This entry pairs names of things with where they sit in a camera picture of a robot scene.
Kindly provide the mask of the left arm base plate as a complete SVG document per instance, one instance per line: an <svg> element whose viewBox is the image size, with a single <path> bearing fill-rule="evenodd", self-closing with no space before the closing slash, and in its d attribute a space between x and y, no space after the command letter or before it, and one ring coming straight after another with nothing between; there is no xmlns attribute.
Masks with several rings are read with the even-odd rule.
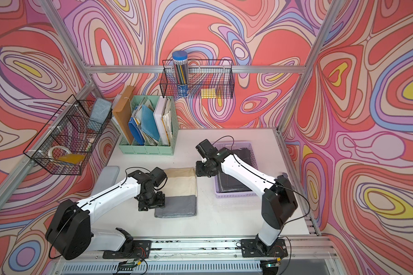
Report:
<svg viewBox="0 0 413 275"><path fill-rule="evenodd" d="M147 259L151 251L150 240L128 239L117 251L106 250L103 252L104 259Z"/></svg>

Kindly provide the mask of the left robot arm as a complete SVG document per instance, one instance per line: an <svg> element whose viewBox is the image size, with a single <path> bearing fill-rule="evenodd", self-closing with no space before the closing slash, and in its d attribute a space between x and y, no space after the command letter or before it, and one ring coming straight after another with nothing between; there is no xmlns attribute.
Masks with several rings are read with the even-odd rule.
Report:
<svg viewBox="0 0 413 275"><path fill-rule="evenodd" d="M77 202L67 199L59 204L45 238L51 249L59 252L65 260L93 251L109 252L125 259L146 257L145 250L135 246L134 238L126 230L99 230L92 225L132 198L138 202L140 212L163 208L165 194L162 188L167 179L161 168L143 171L141 167L132 167L121 182Z"/></svg>

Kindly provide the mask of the purple plastic basket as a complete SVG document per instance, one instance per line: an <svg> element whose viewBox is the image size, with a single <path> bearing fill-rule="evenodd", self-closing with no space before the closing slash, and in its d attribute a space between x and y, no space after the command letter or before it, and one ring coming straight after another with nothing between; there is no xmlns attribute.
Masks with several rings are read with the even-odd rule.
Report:
<svg viewBox="0 0 413 275"><path fill-rule="evenodd" d="M257 167L254 151L250 142L239 141L217 142L214 145L218 150L227 148L232 150L237 157L253 168ZM253 197L256 194L251 189L227 174L215 176L215 195L217 198Z"/></svg>

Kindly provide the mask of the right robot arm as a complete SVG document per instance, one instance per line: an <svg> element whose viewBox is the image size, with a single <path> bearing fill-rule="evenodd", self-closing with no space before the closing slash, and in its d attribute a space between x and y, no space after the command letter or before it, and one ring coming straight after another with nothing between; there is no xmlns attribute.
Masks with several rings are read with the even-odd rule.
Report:
<svg viewBox="0 0 413 275"><path fill-rule="evenodd" d="M261 199L263 225L256 242L263 248L272 247L298 203L287 177L268 176L250 166L231 150L217 149L205 139L196 146L201 160L196 162L198 176L212 177L220 173L229 175L244 184Z"/></svg>

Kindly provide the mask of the dark grid pillowcase back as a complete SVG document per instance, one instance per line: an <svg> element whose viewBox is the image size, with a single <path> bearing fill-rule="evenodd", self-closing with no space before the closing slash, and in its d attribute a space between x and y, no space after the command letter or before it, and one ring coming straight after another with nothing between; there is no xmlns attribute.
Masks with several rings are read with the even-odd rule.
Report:
<svg viewBox="0 0 413 275"><path fill-rule="evenodd" d="M251 167L257 168L254 154L251 147L242 147L236 150L232 150L237 157ZM218 193L237 193L237 192L250 192L247 186L238 181L228 174L220 173L217 177L218 180Z"/></svg>

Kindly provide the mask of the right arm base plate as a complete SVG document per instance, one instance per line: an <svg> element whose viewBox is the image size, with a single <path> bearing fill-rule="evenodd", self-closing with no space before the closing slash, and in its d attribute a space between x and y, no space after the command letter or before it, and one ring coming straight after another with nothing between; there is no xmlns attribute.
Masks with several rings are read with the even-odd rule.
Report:
<svg viewBox="0 0 413 275"><path fill-rule="evenodd" d="M262 241L254 239L241 239L237 245L242 251L243 258L280 258L289 256L284 239L278 238L272 245L265 245Z"/></svg>

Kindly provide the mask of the beige grey pillowcase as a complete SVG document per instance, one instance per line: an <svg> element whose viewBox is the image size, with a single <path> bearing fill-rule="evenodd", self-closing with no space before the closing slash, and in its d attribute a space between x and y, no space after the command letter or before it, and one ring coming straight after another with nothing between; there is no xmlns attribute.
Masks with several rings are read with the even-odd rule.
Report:
<svg viewBox="0 0 413 275"><path fill-rule="evenodd" d="M155 218L186 218L197 214L197 178L195 169L169 168L164 170L168 180L161 189L165 206L157 208Z"/></svg>

